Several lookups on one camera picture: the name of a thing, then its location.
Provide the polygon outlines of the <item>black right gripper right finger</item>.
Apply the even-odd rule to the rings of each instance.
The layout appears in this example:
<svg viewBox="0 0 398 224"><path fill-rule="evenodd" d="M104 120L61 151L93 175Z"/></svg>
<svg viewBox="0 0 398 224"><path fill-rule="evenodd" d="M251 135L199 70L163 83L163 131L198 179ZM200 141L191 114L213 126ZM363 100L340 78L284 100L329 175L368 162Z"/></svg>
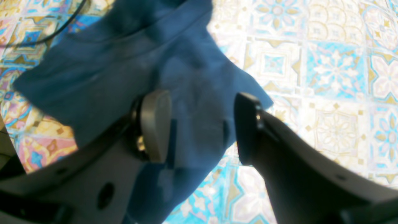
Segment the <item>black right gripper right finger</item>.
<svg viewBox="0 0 398 224"><path fill-rule="evenodd" d="M397 223L397 190L323 156L253 95L236 95L234 122L240 161L263 177L277 223Z"/></svg>

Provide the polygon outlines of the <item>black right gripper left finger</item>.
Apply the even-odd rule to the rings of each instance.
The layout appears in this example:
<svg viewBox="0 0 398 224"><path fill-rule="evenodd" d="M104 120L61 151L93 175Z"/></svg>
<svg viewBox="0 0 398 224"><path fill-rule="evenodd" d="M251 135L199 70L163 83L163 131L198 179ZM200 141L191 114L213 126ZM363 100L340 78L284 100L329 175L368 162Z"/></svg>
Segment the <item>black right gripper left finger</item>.
<svg viewBox="0 0 398 224"><path fill-rule="evenodd" d="M171 108L167 90L146 94L84 148L1 180L1 223L121 223L141 166L167 158Z"/></svg>

